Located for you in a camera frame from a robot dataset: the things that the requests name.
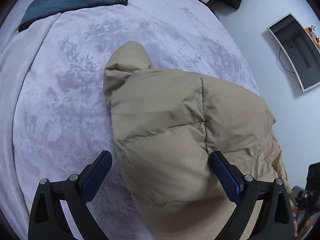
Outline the beige puffer jacket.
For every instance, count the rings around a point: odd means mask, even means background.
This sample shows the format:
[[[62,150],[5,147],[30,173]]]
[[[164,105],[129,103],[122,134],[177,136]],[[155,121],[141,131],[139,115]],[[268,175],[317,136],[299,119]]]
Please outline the beige puffer jacket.
[[[118,161],[157,239],[214,239],[234,211],[208,166],[220,151],[243,174],[291,191],[265,100],[212,76],[153,67],[127,42],[104,70]]]

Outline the wall-mounted curved monitor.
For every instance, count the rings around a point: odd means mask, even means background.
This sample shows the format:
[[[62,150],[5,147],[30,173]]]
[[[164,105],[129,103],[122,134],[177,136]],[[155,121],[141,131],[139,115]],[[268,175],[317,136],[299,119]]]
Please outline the wall-mounted curved monitor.
[[[319,48],[295,16],[288,13],[267,29],[288,58],[301,90],[306,92],[318,86]]]

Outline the lavender plush bed blanket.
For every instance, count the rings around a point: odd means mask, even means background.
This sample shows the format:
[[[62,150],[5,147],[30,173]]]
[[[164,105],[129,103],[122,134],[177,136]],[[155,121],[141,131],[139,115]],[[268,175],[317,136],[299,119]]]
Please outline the lavender plush bed blanket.
[[[17,28],[34,0],[19,0],[1,27],[1,211],[20,239],[41,178],[80,172],[114,151],[103,72],[128,41],[157,68],[224,79],[257,93],[247,61],[197,0],[129,0],[69,11]]]

